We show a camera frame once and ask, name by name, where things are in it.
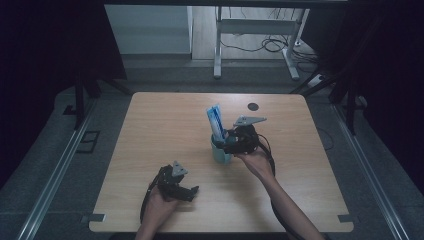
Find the person's left hand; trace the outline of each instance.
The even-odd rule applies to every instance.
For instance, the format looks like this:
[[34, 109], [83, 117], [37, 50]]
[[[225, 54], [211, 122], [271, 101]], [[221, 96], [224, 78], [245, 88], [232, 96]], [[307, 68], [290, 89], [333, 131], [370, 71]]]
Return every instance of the person's left hand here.
[[177, 208], [177, 199], [164, 199], [157, 186], [150, 193], [149, 202], [144, 212], [143, 221], [136, 239], [151, 239], [158, 228], [171, 216]]

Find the person's right arm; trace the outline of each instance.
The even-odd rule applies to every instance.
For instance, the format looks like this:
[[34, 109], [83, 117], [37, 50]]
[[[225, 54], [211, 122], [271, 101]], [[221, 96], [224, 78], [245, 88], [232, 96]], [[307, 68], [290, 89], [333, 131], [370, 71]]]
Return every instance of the person's right arm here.
[[262, 149], [257, 149], [251, 154], [236, 154], [235, 157], [243, 160], [246, 167], [262, 182], [275, 208], [287, 225], [304, 239], [324, 239], [314, 224], [278, 183]]

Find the hand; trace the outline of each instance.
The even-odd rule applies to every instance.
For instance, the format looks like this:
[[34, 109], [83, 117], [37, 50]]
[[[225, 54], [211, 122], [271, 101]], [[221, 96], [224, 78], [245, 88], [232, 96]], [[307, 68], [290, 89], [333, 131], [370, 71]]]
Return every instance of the hand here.
[[262, 180], [265, 177], [273, 177], [271, 165], [268, 162], [267, 156], [262, 148], [258, 147], [250, 154], [239, 153], [234, 154], [234, 157], [240, 158], [246, 167], [257, 178]]
[[178, 203], [177, 199], [163, 199], [159, 189], [155, 186], [150, 193], [149, 202], [136, 239], [152, 239], [158, 228], [175, 211]]

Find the blue packet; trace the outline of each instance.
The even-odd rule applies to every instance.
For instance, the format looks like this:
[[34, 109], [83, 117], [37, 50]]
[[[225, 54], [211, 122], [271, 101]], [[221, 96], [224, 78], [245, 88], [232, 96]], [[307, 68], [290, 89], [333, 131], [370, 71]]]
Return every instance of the blue packet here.
[[222, 127], [221, 110], [219, 104], [206, 109], [206, 114], [211, 124], [212, 135], [217, 142], [225, 141], [225, 129]]

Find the blue cup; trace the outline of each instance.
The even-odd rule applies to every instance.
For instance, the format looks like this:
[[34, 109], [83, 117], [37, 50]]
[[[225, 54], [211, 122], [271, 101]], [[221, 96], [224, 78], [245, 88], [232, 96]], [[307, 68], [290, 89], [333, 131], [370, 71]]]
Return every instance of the blue cup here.
[[213, 159], [215, 159], [216, 162], [221, 164], [229, 164], [231, 161], [231, 154], [225, 153], [223, 149], [217, 148], [214, 144], [213, 135], [211, 136], [211, 146], [212, 146], [212, 154]]

